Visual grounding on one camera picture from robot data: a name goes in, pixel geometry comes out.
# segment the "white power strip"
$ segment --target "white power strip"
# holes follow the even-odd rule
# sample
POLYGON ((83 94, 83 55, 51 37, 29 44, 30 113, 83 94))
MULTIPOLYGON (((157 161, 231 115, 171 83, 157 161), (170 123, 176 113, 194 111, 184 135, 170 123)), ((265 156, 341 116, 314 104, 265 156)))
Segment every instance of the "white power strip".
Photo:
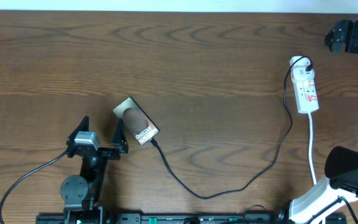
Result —
MULTIPOLYGON (((294 56, 290 60, 292 65, 301 56, 294 56)), ((314 70, 306 71, 310 65, 308 58, 299 60, 291 69, 291 79, 295 91, 296 106, 301 114, 311 113, 318 110, 316 87, 314 85, 314 70)))
POLYGON ((317 180, 313 166, 313 120, 311 117, 311 112, 318 110, 318 100, 316 87, 314 85, 313 80, 314 70, 306 70, 306 68, 311 65, 312 62, 307 57, 304 57, 302 59, 300 58, 301 56, 294 56, 290 60, 290 65, 292 65, 291 79, 293 82, 293 89, 295 92, 296 107, 298 108, 298 112, 301 114, 308 114, 309 116, 310 138, 308 148, 308 160, 311 179, 313 181, 313 185, 315 185, 317 183, 317 180))

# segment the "power strip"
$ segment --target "power strip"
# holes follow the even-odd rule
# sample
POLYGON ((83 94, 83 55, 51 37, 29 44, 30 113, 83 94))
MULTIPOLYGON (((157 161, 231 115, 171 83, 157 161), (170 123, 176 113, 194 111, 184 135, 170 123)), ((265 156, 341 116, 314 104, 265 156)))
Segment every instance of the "power strip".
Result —
MULTIPOLYGON (((290 60, 292 65, 301 56, 294 56, 290 60)), ((318 110, 318 100, 316 87, 314 85, 314 70, 306 71, 306 67, 310 65, 308 58, 299 60, 291 69, 291 79, 293 89, 295 91, 296 107, 301 114, 308 114, 318 110)))

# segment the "wood grain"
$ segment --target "wood grain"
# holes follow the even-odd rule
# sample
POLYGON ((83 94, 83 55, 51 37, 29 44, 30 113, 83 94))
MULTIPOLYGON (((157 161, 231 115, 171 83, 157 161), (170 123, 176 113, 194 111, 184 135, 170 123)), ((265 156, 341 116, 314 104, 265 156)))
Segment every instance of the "wood grain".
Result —
MULTIPOLYGON (((159 126, 157 141, 191 189, 238 189, 270 164, 288 128, 283 78, 296 54, 311 57, 316 71, 321 178, 334 146, 358 148, 358 55, 334 55, 323 42, 338 19, 358 15, 0 11, 0 199, 21 175, 61 153, 84 115, 107 146, 117 122, 111 110, 128 96, 159 126)), ((198 200, 169 176, 157 150, 128 134, 129 153, 109 163, 100 204, 241 213, 299 197, 312 184, 308 119, 289 91, 292 132, 277 165, 247 190, 198 200)), ((60 184, 79 173, 80 161, 64 158, 17 186, 4 206, 6 223, 61 212, 60 184)), ((353 207, 358 216, 358 202, 353 207)))

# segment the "black cable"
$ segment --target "black cable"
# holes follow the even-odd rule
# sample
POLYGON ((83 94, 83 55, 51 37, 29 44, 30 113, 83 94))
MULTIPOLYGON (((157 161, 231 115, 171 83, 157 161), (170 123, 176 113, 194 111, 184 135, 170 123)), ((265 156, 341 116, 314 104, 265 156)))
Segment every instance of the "black cable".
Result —
POLYGON ((242 215, 242 218, 245 220, 245 221, 247 221, 246 220, 246 215, 249 213, 249 210, 251 209, 251 208, 256 208, 256 207, 259 207, 259 208, 263 208, 265 211, 267 211, 267 209, 263 206, 263 205, 251 205, 245 212, 244 212, 244 214, 242 215))
POLYGON ((20 182, 22 182, 22 180, 24 180, 26 177, 28 177, 28 176, 30 176, 31 174, 33 174, 33 173, 35 173, 35 172, 37 172, 37 171, 39 171, 39 170, 41 170, 41 169, 43 169, 43 168, 49 166, 50 164, 53 164, 54 162, 56 162, 56 161, 58 161, 59 159, 61 159, 65 154, 66 154, 66 152, 63 152, 63 153, 60 154, 58 157, 52 159, 50 162, 48 162, 48 163, 46 163, 46 164, 44 164, 44 165, 42 165, 42 166, 40 166, 40 167, 38 167, 38 168, 36 168, 36 169, 30 171, 30 172, 28 172, 28 173, 26 173, 26 175, 23 175, 19 180, 17 180, 17 181, 7 190, 7 192, 5 193, 5 195, 2 197, 2 200, 1 200, 1 203, 0 203, 0 223, 1 223, 1 224, 5 224, 5 223, 4 223, 4 220, 3 220, 3 218, 2 218, 2 207, 4 206, 4 202, 5 202, 6 198, 7 198, 7 196, 9 195, 9 193, 11 193, 11 191, 12 191, 20 182))
POLYGON ((345 202, 345 204, 346 204, 346 206, 347 206, 347 209, 349 209, 349 212, 351 213, 354 222, 355 222, 356 224, 358 224, 358 219, 357 219, 357 217, 356 217, 356 215, 355 215, 355 213, 354 213, 354 211, 353 211, 353 208, 352 208, 351 205, 349 204, 349 202, 348 202, 348 201, 346 200, 346 198, 344 198, 344 197, 340 197, 340 199, 345 202))
POLYGON ((243 186, 243 188, 240 188, 240 189, 237 189, 237 190, 228 190, 228 191, 225 191, 225 192, 221 192, 221 193, 217 193, 217 194, 214 194, 214 195, 211 195, 211 196, 207 196, 207 197, 204 197, 204 196, 200 196, 196 193, 194 193, 194 191, 190 190, 182 181, 179 180, 179 178, 172 172, 168 162, 167 162, 167 159, 165 158, 164 156, 164 153, 162 152, 160 146, 158 146, 157 142, 155 139, 152 139, 151 140, 151 143, 153 144, 154 147, 156 147, 161 155, 161 158, 165 164, 165 167, 167 168, 168 170, 168 173, 184 188, 186 189, 190 194, 192 194, 194 197, 196 198, 199 198, 199 199, 203 199, 203 200, 207 200, 207 199, 211 199, 211 198, 215 198, 217 196, 220 196, 220 195, 224 195, 224 194, 229 194, 229 193, 234 193, 234 192, 242 192, 243 190, 245 190, 251 183, 253 183, 253 181, 255 181, 258 177, 260 177, 261 175, 263 175, 264 173, 266 173, 268 170, 270 170, 274 164, 276 164, 277 162, 277 158, 278 158, 278 153, 280 152, 280 149, 281 149, 281 146, 283 145, 284 143, 284 140, 285 138, 288 136, 288 133, 290 133, 291 131, 291 128, 292 128, 292 124, 293 124, 293 121, 292 121, 292 116, 291 116, 291 113, 290 111, 288 110, 287 108, 287 103, 285 101, 285 96, 287 94, 287 78, 288 78, 288 75, 290 74, 291 72, 291 68, 294 66, 294 64, 296 64, 298 61, 300 61, 301 59, 303 58, 308 58, 311 62, 311 64, 309 66, 307 66, 306 68, 306 71, 310 71, 312 68, 313 68, 313 63, 311 61, 311 59, 307 56, 302 56, 300 57, 298 60, 296 60, 291 66, 290 68, 288 69, 288 72, 287 72, 287 75, 285 75, 285 79, 284 79, 284 94, 283 94, 283 104, 284 104, 284 108, 285 108, 285 111, 288 113, 288 117, 290 118, 290 121, 291 121, 291 124, 290 124, 290 127, 288 128, 287 132, 284 134, 284 137, 283 139, 281 140, 280 144, 278 145, 278 148, 277 148, 277 152, 276 152, 276 155, 274 157, 274 160, 272 161, 272 163, 266 167, 264 170, 260 171, 255 177, 253 177, 250 181, 248 181, 248 183, 243 186))
POLYGON ((323 208, 320 212, 318 212, 316 215, 313 215, 311 217, 311 219, 309 219, 309 221, 306 223, 306 224, 310 224, 313 220, 315 220, 317 217, 319 217, 321 214, 323 214, 324 212, 326 212, 328 209, 330 209, 331 207, 333 207, 334 205, 336 205, 337 203, 341 203, 341 202, 345 202, 347 208, 349 209, 351 215, 352 215, 352 218, 354 220, 354 222, 356 224, 358 224, 358 219, 350 205, 350 203, 346 200, 345 197, 338 197, 335 201, 331 202, 329 205, 327 205, 325 208, 323 208))

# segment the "white cable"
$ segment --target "white cable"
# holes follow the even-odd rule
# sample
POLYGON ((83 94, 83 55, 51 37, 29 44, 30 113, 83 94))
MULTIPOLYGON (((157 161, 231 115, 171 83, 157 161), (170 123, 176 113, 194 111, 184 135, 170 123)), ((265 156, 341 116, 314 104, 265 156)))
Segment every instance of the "white cable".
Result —
POLYGON ((313 185, 315 185, 317 183, 316 180, 316 174, 314 173, 314 167, 313 167, 313 158, 312 158, 312 154, 313 154, 313 120, 311 119, 311 113, 308 113, 309 116, 309 132, 310 132, 310 138, 309 138, 309 166, 310 166, 310 173, 311 173, 311 178, 313 179, 313 185))

